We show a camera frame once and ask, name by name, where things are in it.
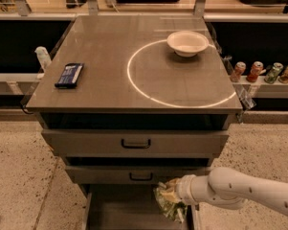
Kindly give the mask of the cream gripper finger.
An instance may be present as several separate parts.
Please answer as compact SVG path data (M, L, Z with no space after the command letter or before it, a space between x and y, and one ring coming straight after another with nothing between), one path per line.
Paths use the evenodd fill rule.
M179 178L173 178L173 179L170 179L168 182L166 182L166 186L168 188L174 188L178 182L179 182Z
M174 191L161 190L160 194L167 201L170 201L173 203L179 203L180 202L180 198L175 194Z

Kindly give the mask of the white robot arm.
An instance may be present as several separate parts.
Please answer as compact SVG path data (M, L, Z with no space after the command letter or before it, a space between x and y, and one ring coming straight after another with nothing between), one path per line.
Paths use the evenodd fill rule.
M208 203L237 210L247 199L288 217L288 183L269 180L231 168L218 167L208 175L185 175L161 186L164 200L185 205Z

